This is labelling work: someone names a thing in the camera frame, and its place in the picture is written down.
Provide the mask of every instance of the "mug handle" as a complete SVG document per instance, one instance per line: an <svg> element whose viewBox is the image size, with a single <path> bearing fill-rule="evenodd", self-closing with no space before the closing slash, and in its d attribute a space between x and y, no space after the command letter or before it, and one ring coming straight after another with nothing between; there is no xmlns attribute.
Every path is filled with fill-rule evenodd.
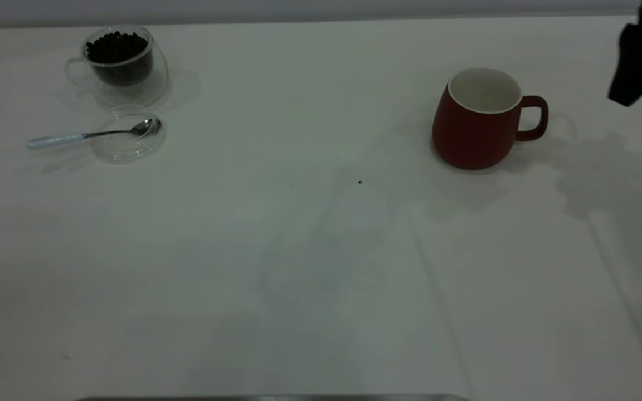
<svg viewBox="0 0 642 401"><path fill-rule="evenodd" d="M539 125L532 130L520 130L517 132L517 140L536 140L542 137L548 126L548 104L540 96L525 96L519 107L539 107L542 109L542 116L539 118Z"/></svg>
<svg viewBox="0 0 642 401"><path fill-rule="evenodd" d="M80 73L75 73L73 71L74 65L80 64L84 61L81 57L70 58L66 61L66 66L64 66L64 72L66 77L69 78L71 82L81 86L81 88L92 89L93 86L86 79L86 71L79 71Z"/></svg>

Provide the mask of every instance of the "wall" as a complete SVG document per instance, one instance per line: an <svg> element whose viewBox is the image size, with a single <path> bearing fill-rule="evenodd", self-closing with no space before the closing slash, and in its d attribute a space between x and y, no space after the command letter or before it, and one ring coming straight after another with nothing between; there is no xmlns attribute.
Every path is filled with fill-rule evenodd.
<svg viewBox="0 0 642 401"><path fill-rule="evenodd" d="M0 26L627 13L639 0L0 0Z"/></svg>

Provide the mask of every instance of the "glass saucer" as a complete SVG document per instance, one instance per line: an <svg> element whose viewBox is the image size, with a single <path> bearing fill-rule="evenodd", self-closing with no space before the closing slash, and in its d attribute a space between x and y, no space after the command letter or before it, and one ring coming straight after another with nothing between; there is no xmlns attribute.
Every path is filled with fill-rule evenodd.
<svg viewBox="0 0 642 401"><path fill-rule="evenodd" d="M155 153L166 137L166 125L155 114L145 107L126 105L110 109L103 121L97 125L96 132L107 130L128 130L146 119L160 121L158 129L151 128L143 135L110 134L91 140L94 154L107 163L131 163Z"/></svg>

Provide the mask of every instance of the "white spoon handle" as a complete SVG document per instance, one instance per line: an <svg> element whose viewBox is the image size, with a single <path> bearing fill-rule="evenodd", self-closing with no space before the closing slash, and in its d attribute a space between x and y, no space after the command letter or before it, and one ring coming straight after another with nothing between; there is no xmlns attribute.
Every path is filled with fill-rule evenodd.
<svg viewBox="0 0 642 401"><path fill-rule="evenodd" d="M71 144L84 139L86 139L86 137L84 137L83 134L43 136L28 140L28 142L26 142L26 147L29 149L43 149L56 145Z"/></svg>

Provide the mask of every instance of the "coffee bean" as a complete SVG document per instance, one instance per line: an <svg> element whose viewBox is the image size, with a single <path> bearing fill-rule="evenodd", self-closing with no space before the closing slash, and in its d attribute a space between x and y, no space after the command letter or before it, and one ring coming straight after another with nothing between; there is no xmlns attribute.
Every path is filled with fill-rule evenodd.
<svg viewBox="0 0 642 401"><path fill-rule="evenodd" d="M115 31L86 43L86 57L94 63L123 63L140 55L148 47L148 41L137 33L132 35ZM153 70L153 55L150 51L135 61L120 66L94 66L99 78L112 86L132 86L148 78Z"/></svg>

